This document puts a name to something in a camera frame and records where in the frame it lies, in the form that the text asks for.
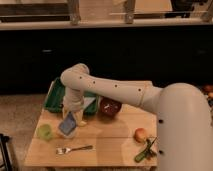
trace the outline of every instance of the wood grain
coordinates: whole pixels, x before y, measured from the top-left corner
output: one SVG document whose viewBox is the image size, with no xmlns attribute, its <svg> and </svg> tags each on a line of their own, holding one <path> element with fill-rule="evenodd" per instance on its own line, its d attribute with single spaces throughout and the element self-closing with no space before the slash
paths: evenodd
<svg viewBox="0 0 213 171">
<path fill-rule="evenodd" d="M 147 129 L 151 137 L 156 137 L 156 116 L 139 108 L 122 106 L 114 119 L 97 113 L 84 118 L 88 124 L 76 128 L 76 136 L 66 139 L 57 129 L 62 121 L 61 114 L 42 110 L 37 127 L 50 124 L 53 139 L 49 142 L 38 139 L 34 134 L 26 159 L 26 166 L 41 167 L 102 167 L 102 166 L 155 166 L 156 158 L 135 163 L 134 157 L 145 146 L 137 143 L 133 134 L 136 128 Z M 57 147 L 79 147 L 93 145 L 93 150 L 75 151 L 67 155 L 56 155 Z"/>
</svg>

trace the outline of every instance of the food item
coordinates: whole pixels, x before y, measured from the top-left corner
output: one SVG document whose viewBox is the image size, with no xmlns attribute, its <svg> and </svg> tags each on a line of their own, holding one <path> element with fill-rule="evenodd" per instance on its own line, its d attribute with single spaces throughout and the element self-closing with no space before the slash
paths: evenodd
<svg viewBox="0 0 213 171">
<path fill-rule="evenodd" d="M 206 93 L 213 92 L 213 85 L 205 85 L 205 86 L 203 87 L 203 90 L 204 90 Z"/>
<path fill-rule="evenodd" d="M 105 97 L 100 102 L 100 111 L 110 117 L 114 117 L 121 107 L 122 103 Z"/>
<path fill-rule="evenodd" d="M 210 99 L 213 99 L 213 92 L 209 92 L 208 96 L 209 96 Z"/>
<path fill-rule="evenodd" d="M 135 130 L 134 138 L 137 142 L 145 144 L 148 139 L 148 133 L 144 128 L 137 128 Z"/>
<path fill-rule="evenodd" d="M 149 159 L 151 159 L 151 157 L 156 156 L 156 153 L 151 150 L 151 147 L 154 144 L 154 142 L 156 141 L 156 139 L 157 138 L 155 138 L 152 142 L 149 139 L 146 140 L 147 146 L 142 152 L 140 152 L 138 155 L 135 156 L 135 162 L 139 163 L 140 161 L 142 161 L 145 158 L 147 158 L 149 160 Z"/>
<path fill-rule="evenodd" d="M 37 129 L 37 136 L 40 139 L 49 141 L 53 138 L 52 129 L 49 124 L 43 124 Z"/>
</svg>

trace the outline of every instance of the metal fork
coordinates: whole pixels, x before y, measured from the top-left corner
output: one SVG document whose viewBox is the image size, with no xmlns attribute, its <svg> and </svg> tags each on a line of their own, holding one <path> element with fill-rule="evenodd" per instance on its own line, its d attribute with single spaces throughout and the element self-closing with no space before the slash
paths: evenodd
<svg viewBox="0 0 213 171">
<path fill-rule="evenodd" d="M 90 149 L 93 149 L 92 145 L 87 145 L 87 146 L 78 147 L 78 148 L 62 147 L 62 148 L 56 148 L 56 154 L 67 154 L 71 151 L 90 150 Z"/>
</svg>

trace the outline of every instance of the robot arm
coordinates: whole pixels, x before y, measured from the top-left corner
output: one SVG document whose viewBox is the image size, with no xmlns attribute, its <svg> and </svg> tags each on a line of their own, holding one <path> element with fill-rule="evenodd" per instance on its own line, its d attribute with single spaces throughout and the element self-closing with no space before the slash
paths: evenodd
<svg viewBox="0 0 213 171">
<path fill-rule="evenodd" d="M 197 88 L 179 83 L 161 89 L 96 78 L 84 64 L 65 70 L 61 81 L 64 107 L 70 111 L 82 108 L 87 90 L 156 113 L 158 171 L 213 170 L 210 107 Z"/>
<path fill-rule="evenodd" d="M 162 90 L 153 86 L 136 86 L 125 81 L 96 78 L 89 75 L 89 69 L 84 64 L 77 64 L 65 70 L 61 75 L 61 81 L 66 86 L 64 105 L 71 111 L 81 108 L 82 92 L 90 91 L 155 113 Z"/>
</svg>

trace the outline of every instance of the black wall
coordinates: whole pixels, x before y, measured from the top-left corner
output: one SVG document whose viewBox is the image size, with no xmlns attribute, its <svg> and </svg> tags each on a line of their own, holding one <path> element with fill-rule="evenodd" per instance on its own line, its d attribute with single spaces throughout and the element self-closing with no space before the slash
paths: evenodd
<svg viewBox="0 0 213 171">
<path fill-rule="evenodd" d="M 212 83 L 213 26 L 0 31 L 0 59 L 1 94 L 47 92 L 78 62 L 98 77 Z"/>
</svg>

